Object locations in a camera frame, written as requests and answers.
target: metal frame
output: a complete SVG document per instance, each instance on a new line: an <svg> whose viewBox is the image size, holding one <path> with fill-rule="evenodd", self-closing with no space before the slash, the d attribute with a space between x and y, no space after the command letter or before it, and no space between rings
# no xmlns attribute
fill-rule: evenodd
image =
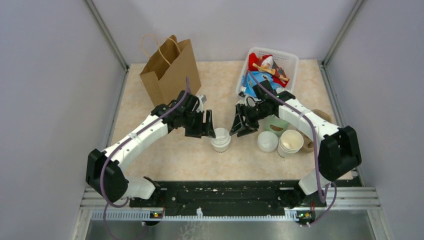
<svg viewBox="0 0 424 240"><path fill-rule="evenodd" d="M115 43L114 39L112 38L111 33L109 32L105 22L103 21L102 17L100 16L96 6L94 5L92 0L84 0L84 2L86 3L87 8L89 9L90 13L92 14L99 30L101 31L102 35L104 36L105 40L107 41L110 49L112 50L113 54L115 55L115 57L117 58L117 60L119 61L119 63L121 64L121 66L125 69L125 75L124 75L124 79L122 81L122 85L121 85L121 89L120 89L120 94L117 98L117 103L114 109L114 116L113 116L113 120L109 129L109 133L107 135L107 143L110 144L111 141L111 136L113 135L113 130L115 127L115 122L116 122L116 117L117 117L117 113L119 111L119 107L120 107L120 102L122 99L122 95L124 92L124 88L125 88L125 82L126 82L126 77L129 71L129 66L127 65L126 61L124 60L121 52L119 51L119 48L117 46L117 44ZM344 36L346 35L346 33L349 31L349 28L353 22L353 20L355 19L355 17L357 16L359 10L363 7L364 3L366 2L366 0L357 0L352 11L350 12L346 22L344 23L343 27L341 28L339 34L337 35L334 43L332 44L330 50L328 51L324 61L319 61L318 65L322 74L322 78L325 84L325 87L327 89L328 92L328 96L330 98L330 102L331 105L333 107L333 111L334 111L334 115L337 121L337 124L339 124L340 126L344 127L346 126L346 123L344 121L343 118L343 114L341 111L341 107L339 104L339 101L337 99L337 95L335 93L331 78L327 72L327 66L330 63L330 61L332 60L332 57L334 55L334 53L336 52L336 50L338 49L339 45L341 44L341 42L344 39ZM359 177L361 176L361 171L360 171L360 167L357 169L359 172ZM330 188L328 195L327 195L327 201L331 201L332 197L334 196L334 192L333 189ZM72 240L85 240L86 236L87 236L87 231L89 229L89 225L90 225L90 221L91 219L97 219L100 216L101 211L103 211L103 208L106 204L106 201L97 193L95 192L92 188L87 188L85 190L83 199L81 201L81 205L79 208L79 212L78 212L78 217L74 226L74 231L73 231L73 235L72 235ZM297 207L292 209L292 211L304 211L307 210L303 207ZM374 236L376 238L376 240L390 240L392 239L382 207L380 205L380 201L378 199L378 195L377 192L375 190L374 187L339 187L337 188L337 199L335 202L335 205L333 206L333 208L331 209L332 211L334 210L338 210L338 211L350 211L350 210L367 210L368 212L368 216L369 216L369 220L374 232ZM129 206L126 206L122 209L118 209L118 210L113 210L113 211L117 211L117 213L130 213L130 214L126 214L126 215L122 215L122 214L111 214L108 215L108 219L114 219L114 220L134 220L132 218L134 218L134 215L131 214L133 212L137 212L140 218L147 220L148 217L146 215L147 212L145 212L145 214L143 214L143 210L131 210L131 208L129 208ZM278 218L279 216L277 216L277 221L280 221L281 219L283 219L281 216L281 218ZM221 217L217 217L217 218L213 218L214 220L222 220ZM235 219L232 218L227 218L228 220L232 221L232 220L237 220L237 217L235 217ZM268 217L268 216L264 216L260 218L261 220L273 220L273 217ZM202 215L195 215L194 218L190 218L190 219L186 219L184 217L182 218L178 218L178 217L170 217L169 220L177 220L177 221L186 221L186 220L194 220L194 221L203 221L203 220L207 220L210 221L211 218L205 218ZM257 220L256 218L244 218L244 220L246 221L255 221Z"/></svg>

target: gray floor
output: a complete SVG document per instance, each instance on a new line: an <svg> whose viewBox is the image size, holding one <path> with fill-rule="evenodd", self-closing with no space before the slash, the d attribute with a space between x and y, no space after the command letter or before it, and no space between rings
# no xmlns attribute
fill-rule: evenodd
<svg viewBox="0 0 424 240"><path fill-rule="evenodd" d="M112 233L123 240L137 237L140 221L109 221ZM86 240L112 240L103 221L91 221ZM331 211L319 224L299 227L295 222L160 222L149 227L145 240L374 240L366 211Z"/></svg>

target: white paper cup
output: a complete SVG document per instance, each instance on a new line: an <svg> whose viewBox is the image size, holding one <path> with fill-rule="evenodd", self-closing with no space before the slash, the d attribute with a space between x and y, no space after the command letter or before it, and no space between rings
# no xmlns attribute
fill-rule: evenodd
<svg viewBox="0 0 424 240"><path fill-rule="evenodd" d="M215 135L216 138L211 138L210 143L218 153L225 152L231 142L230 132L225 128L219 127L215 128Z"/></svg>
<svg viewBox="0 0 424 240"><path fill-rule="evenodd" d="M278 155L287 158L297 153L304 145L304 138L296 130L287 130L282 133L278 142Z"/></svg>
<svg viewBox="0 0 424 240"><path fill-rule="evenodd" d="M257 136L257 146L262 152L274 152L279 144L277 135L270 131L263 131Z"/></svg>

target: paper bag handle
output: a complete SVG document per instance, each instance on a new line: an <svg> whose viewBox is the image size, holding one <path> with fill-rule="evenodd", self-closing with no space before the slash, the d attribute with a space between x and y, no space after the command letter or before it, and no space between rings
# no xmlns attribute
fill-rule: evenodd
<svg viewBox="0 0 424 240"><path fill-rule="evenodd" d="M171 66L171 63L165 58L165 56L162 54L162 51L161 51L161 42L163 41L163 40L166 40L166 39L169 39L169 40L171 40L174 44L175 44L175 46L176 46L176 49L178 49L178 53L179 54L181 54L181 49L178 47L178 43L174 40L174 39L172 39L172 38L170 38L170 37L165 37L165 38L163 38L162 40L160 40L160 41L158 41L158 39L156 38L156 35L154 35L153 33L147 33L146 35L144 35L142 38L141 38L141 41L140 41L140 48L141 48L141 51L143 51L143 53L144 53L144 55L146 55L146 57L148 57L148 58L150 58L151 56L147 53L147 51L145 50L145 48L143 47L143 41L144 41L144 39L145 39L145 37L147 37L147 36L151 36L151 37L153 37L154 38L154 40L156 41L156 43L157 43L157 48L159 49L159 54L162 56L162 58L163 58L163 60L165 60L165 62L166 63L168 63L170 66Z"/></svg>

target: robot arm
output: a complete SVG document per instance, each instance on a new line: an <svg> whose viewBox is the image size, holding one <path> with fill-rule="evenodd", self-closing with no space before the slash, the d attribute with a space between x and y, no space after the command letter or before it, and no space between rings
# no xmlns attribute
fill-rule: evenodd
<svg viewBox="0 0 424 240"><path fill-rule="evenodd" d="M154 181L148 177L126 179L123 174L130 163L144 149L179 127L185 128L186 137L201 138L206 136L215 138L211 110L206 111L206 120L203 122L205 96L201 95L198 97L188 93L180 106L174 111L168 112L183 95L184 91L181 91L178 99L172 101L169 105L158 105L136 129L116 144L104 149L102 152L94 149L88 155L85 181L99 194L102 194L100 187L101 170L106 159L112 152L115 152L113 159L106 166L103 178L103 186L107 198L111 202L116 202L123 197L150 199L159 187Z"/></svg>
<svg viewBox="0 0 424 240"><path fill-rule="evenodd" d="M263 91L259 84L292 108L281 105L280 102ZM249 102L238 103L235 106L235 118L230 135L237 134L238 137L241 137L254 133L259 128L259 120L275 115L288 121L313 140L311 126L302 117L306 116L315 128L316 146L319 146L317 159L321 187L337 180L361 164L358 138L352 127L341 128L326 122L304 107L291 93L283 91L277 94L268 81L259 84L253 87L258 101L255 101L254 104L249 104ZM316 191L318 191L317 174L316 170L313 169L298 182L298 185L294 188L294 193L290 196L292 199L289 205L294 207L295 204Z"/></svg>

